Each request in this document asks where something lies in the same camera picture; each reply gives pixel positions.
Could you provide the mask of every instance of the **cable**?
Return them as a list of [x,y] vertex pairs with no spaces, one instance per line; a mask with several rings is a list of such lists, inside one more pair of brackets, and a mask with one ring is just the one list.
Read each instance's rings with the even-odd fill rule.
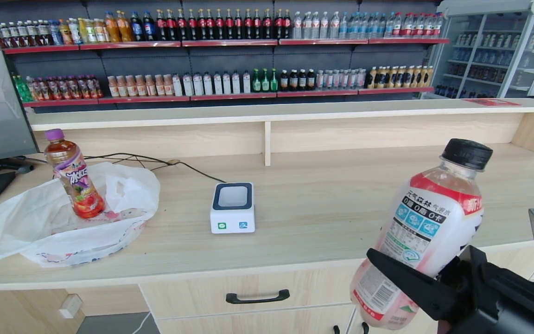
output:
[[142,322],[140,323],[140,327],[138,327],[135,332],[133,332],[133,334],[137,334],[137,332],[140,331],[140,329],[144,326],[144,323],[146,322],[146,320],[148,320],[148,317],[151,315],[152,313],[151,312],[148,312],[148,314],[146,315],[146,317],[142,320]]

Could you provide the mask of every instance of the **black bottle cap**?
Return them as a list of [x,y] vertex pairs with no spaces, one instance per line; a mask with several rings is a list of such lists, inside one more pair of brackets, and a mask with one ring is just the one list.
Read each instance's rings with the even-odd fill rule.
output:
[[476,171],[483,171],[494,150],[476,141],[453,138],[445,147],[441,157]]

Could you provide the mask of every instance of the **drawer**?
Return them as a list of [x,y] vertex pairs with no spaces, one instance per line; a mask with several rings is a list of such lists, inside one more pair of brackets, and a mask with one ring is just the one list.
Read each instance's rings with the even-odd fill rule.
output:
[[353,305],[156,321],[161,334],[344,334]]
[[[221,315],[302,306],[342,304],[350,301],[350,282],[356,268],[335,267],[295,270],[259,275],[210,277],[142,283],[141,291],[155,319]],[[290,296],[277,302],[230,304],[227,294],[242,301],[278,296],[287,289]]]

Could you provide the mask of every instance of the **wooden countertop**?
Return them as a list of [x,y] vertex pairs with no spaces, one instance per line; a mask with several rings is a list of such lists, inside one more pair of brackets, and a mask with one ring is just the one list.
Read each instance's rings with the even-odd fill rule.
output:
[[[534,207],[534,154],[511,144],[495,150],[477,179],[486,208],[473,245],[532,239],[527,209]],[[415,173],[439,163],[443,147],[375,148],[186,159],[229,182],[256,187],[255,233],[213,235],[209,208],[215,182],[187,169],[156,171],[159,211],[129,247],[95,263],[41,269],[21,255],[0,260],[0,290],[95,287],[188,277],[280,270],[283,266],[358,264],[374,245],[393,193]],[[50,180],[39,166],[21,175],[4,199]]]

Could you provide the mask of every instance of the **black handle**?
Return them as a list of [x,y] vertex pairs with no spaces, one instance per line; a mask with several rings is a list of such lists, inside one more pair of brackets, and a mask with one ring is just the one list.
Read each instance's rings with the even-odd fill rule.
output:
[[239,300],[237,294],[226,294],[226,302],[230,304],[258,304],[260,302],[281,302],[290,298],[290,290],[280,290],[280,294],[275,298],[257,299],[257,300]]

